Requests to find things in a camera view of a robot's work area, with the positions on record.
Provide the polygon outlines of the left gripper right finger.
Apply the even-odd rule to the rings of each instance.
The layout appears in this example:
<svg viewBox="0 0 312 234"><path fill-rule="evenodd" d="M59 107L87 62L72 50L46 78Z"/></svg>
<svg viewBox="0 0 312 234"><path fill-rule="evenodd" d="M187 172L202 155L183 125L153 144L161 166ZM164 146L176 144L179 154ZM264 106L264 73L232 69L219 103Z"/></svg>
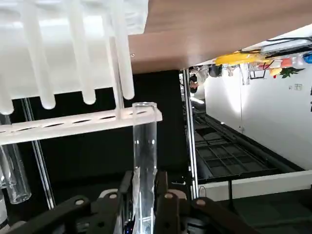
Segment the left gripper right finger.
<svg viewBox="0 0 312 234"><path fill-rule="evenodd" d="M155 181L156 234L257 234L258 231L217 202L200 197L179 198L168 189L167 173Z"/></svg>

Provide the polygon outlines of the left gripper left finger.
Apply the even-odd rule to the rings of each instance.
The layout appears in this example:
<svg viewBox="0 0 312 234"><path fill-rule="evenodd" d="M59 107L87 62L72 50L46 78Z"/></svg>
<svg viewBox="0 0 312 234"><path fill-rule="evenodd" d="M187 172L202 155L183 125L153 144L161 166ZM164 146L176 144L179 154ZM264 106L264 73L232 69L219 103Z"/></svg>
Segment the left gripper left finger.
<svg viewBox="0 0 312 234"><path fill-rule="evenodd" d="M133 172L127 171L117 191L91 202L77 195L14 228L16 234L121 234L124 198Z"/></svg>

